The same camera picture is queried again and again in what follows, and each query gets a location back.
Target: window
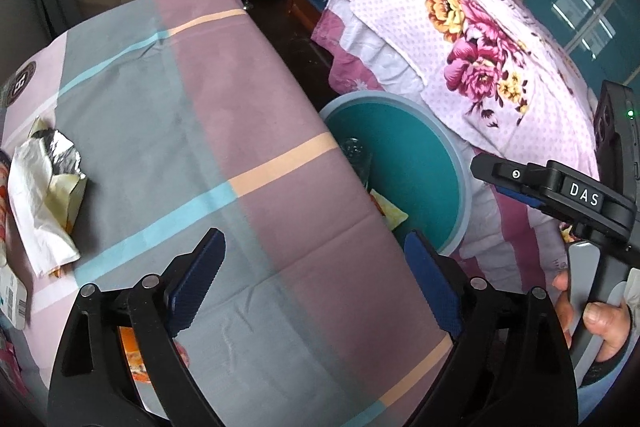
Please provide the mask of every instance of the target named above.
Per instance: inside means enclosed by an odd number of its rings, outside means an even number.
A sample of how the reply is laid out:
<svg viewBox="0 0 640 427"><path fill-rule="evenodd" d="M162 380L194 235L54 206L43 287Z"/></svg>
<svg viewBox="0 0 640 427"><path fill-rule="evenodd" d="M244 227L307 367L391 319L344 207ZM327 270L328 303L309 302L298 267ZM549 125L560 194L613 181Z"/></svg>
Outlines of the window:
<svg viewBox="0 0 640 427"><path fill-rule="evenodd" d="M598 54L616 34L613 26L606 17L601 17L582 37L580 45L591 52L591 60L595 60Z"/></svg>
<svg viewBox="0 0 640 427"><path fill-rule="evenodd" d="M582 19L595 6L594 0L557 0L553 9L575 31Z"/></svg>

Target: circular logo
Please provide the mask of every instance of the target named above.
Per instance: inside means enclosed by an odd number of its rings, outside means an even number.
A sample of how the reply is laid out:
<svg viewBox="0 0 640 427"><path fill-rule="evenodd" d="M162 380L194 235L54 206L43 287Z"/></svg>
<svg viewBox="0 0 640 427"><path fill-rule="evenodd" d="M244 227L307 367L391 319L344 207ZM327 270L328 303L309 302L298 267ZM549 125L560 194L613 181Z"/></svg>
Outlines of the circular logo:
<svg viewBox="0 0 640 427"><path fill-rule="evenodd" d="M36 63L29 62L29 64L27 64L14 75L14 77L9 81L6 88L6 95L4 98L5 107L9 107L10 105L12 105L12 103L15 102L15 100L24 91L24 88L27 87L27 84L29 84L29 81L33 78L35 72Z"/></svg>

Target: paper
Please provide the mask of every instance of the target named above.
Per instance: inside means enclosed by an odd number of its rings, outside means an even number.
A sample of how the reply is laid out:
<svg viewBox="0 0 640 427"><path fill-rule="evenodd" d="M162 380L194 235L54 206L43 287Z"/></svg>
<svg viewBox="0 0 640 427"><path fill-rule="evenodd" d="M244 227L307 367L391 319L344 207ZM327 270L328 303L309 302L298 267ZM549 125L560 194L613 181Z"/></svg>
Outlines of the paper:
<svg viewBox="0 0 640 427"><path fill-rule="evenodd" d="M0 268L0 311L17 330L24 329L27 289L8 264Z"/></svg>
<svg viewBox="0 0 640 427"><path fill-rule="evenodd" d="M400 210L379 192L371 189L371 195L382 209L382 213L385 214L386 225L389 230L395 230L409 218L409 214Z"/></svg>
<svg viewBox="0 0 640 427"><path fill-rule="evenodd" d="M27 257L37 277L80 258L76 245L45 204L53 176L42 138L18 146L9 172L9 201Z"/></svg>

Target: peach stripe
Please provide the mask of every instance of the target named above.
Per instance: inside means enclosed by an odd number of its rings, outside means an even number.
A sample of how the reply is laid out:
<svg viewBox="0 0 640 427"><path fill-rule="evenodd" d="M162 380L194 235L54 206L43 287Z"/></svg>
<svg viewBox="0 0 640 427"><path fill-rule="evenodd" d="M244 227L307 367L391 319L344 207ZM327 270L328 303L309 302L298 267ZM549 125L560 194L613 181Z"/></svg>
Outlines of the peach stripe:
<svg viewBox="0 0 640 427"><path fill-rule="evenodd" d="M386 407L391 407L391 404L405 395L415 384L420 381L424 375L426 375L434 365L436 365L442 357L444 357L451 349L453 343L449 333L440 341L440 343L433 348L433 350L416 365L406 377L402 378L398 383L389 389L385 394L380 397Z"/></svg>
<svg viewBox="0 0 640 427"><path fill-rule="evenodd" d="M187 30L189 28L193 28L198 24L204 24L205 22L217 21L220 19L226 19L227 17L232 17L234 15L247 15L247 13L242 8L234 8L233 10L227 10L225 12L212 13L209 15L203 15L202 17L198 17L189 22L185 22L184 24L167 30L167 33L170 37L174 36L176 33L180 33L181 31Z"/></svg>
<svg viewBox="0 0 640 427"><path fill-rule="evenodd" d="M309 163L311 160L337 147L338 144L331 133L319 134L273 160L269 160L267 163L238 174L238 176L229 180L229 184L233 187L238 198L241 198L245 194L264 187L278 178L282 178L284 175L302 167L305 163Z"/></svg>

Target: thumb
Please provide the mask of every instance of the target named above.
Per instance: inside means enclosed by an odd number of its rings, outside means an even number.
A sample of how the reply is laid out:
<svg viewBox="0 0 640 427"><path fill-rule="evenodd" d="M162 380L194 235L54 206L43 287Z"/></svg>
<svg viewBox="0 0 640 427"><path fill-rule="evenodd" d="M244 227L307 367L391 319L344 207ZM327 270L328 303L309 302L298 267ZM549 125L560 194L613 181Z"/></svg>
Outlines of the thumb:
<svg viewBox="0 0 640 427"><path fill-rule="evenodd" d="M600 302L589 303L582 318L586 328L604 340L596 362L609 360L625 345L631 330L631 317L624 301L619 308Z"/></svg>

